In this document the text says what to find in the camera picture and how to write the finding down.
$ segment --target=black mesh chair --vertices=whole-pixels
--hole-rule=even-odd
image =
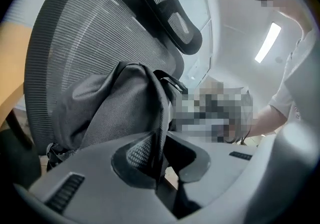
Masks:
[[[201,43],[201,33],[178,0],[45,0],[32,30],[24,77],[38,153],[46,154],[55,141],[51,113],[72,83],[88,74],[108,74],[124,60],[179,79],[184,61],[178,49],[194,54]]]

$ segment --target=ceiling light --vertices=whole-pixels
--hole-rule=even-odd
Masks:
[[[271,24],[268,35],[266,36],[265,41],[262,44],[261,49],[259,50],[259,53],[255,57],[255,60],[258,63],[261,63],[262,60],[265,58],[265,56],[268,54],[275,40],[277,39],[280,31],[281,31],[281,27],[273,22]]]

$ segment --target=white shirt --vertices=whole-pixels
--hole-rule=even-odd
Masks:
[[[296,44],[296,49],[292,52],[285,64],[283,78],[278,89],[278,92],[272,97],[269,105],[276,108],[284,116],[287,117],[288,122],[300,120],[300,112],[286,88],[286,79],[296,70],[296,68],[309,55],[315,42],[317,40],[316,30],[311,30],[304,40],[299,40]]]

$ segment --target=shirt sleeve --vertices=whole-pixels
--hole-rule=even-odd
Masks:
[[[283,78],[278,89],[278,92],[272,97],[269,102],[270,106],[276,108],[279,112],[281,112],[286,118],[289,117],[290,109],[293,104],[293,98],[291,97],[286,85],[285,80],[292,70],[292,53],[289,55],[285,68],[284,68]]]

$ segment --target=black headrest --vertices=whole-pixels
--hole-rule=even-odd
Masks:
[[[202,45],[201,32],[190,21],[179,0],[144,0],[176,47],[192,55]]]

